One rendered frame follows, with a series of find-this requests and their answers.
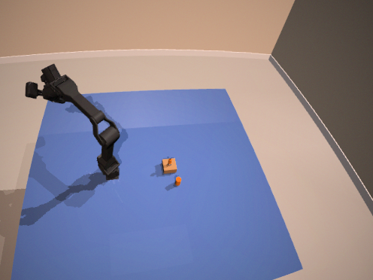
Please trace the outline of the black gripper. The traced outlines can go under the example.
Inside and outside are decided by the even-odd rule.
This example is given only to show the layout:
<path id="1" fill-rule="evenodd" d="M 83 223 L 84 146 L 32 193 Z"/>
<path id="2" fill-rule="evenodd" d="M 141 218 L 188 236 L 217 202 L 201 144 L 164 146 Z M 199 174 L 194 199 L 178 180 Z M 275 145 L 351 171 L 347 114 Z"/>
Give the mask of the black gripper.
<path id="1" fill-rule="evenodd" d="M 38 89 L 38 84 L 34 82 L 26 83 L 26 97 L 37 99 L 37 96 L 43 96 L 43 99 L 49 100 L 51 102 L 65 103 L 65 100 L 59 97 L 53 96 L 50 90 L 50 84 L 48 87 L 45 87 L 43 90 Z"/>

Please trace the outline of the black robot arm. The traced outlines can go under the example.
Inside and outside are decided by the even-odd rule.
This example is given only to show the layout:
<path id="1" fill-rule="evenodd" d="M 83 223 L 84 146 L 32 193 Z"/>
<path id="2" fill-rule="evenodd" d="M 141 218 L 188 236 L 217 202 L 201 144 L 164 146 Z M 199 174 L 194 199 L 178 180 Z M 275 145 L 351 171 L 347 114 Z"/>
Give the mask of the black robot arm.
<path id="1" fill-rule="evenodd" d="M 106 175 L 106 180 L 118 179 L 120 163 L 113 155 L 114 143 L 120 137 L 120 131 L 115 123 L 105 116 L 103 111 L 99 111 L 92 103 L 83 97 L 77 89 L 75 82 L 67 75 L 61 76 L 56 65 L 52 64 L 41 70 L 43 75 L 41 81 L 45 87 L 50 84 L 50 90 L 53 96 L 64 99 L 66 102 L 73 103 L 77 109 L 80 109 L 93 125 L 92 133 L 102 146 L 102 153 L 97 157 L 98 167 L 102 174 Z M 99 133 L 98 124 L 105 120 L 110 126 Z"/>

